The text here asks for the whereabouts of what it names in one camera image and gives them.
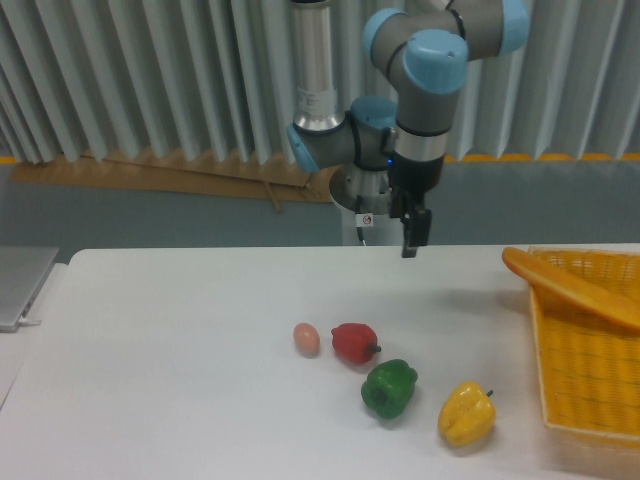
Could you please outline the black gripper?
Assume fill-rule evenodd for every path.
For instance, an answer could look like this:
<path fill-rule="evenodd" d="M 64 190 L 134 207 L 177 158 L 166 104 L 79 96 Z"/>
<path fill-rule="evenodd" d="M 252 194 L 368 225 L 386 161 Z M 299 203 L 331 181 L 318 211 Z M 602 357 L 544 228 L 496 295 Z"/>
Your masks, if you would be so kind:
<path fill-rule="evenodd" d="M 418 250 L 428 244 L 432 211 L 415 200 L 423 200 L 436 187 L 443 165 L 444 156 L 425 161 L 392 156 L 388 173 L 392 191 L 389 217 L 402 222 L 403 258 L 415 258 Z"/>

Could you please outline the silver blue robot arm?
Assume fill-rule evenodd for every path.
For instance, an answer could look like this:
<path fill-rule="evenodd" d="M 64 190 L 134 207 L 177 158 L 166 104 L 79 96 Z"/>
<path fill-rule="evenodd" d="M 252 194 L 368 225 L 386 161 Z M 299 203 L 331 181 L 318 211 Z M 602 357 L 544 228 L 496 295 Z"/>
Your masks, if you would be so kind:
<path fill-rule="evenodd" d="M 528 9 L 521 1 L 449 1 L 417 16 L 376 12 L 363 47 L 397 99 L 359 97 L 343 109 L 331 3 L 294 1 L 290 8 L 298 101 L 287 137 L 294 158 L 306 172 L 337 167 L 335 203 L 399 220 L 402 254 L 412 258 L 429 239 L 425 195 L 441 175 L 468 65 L 520 49 Z"/>

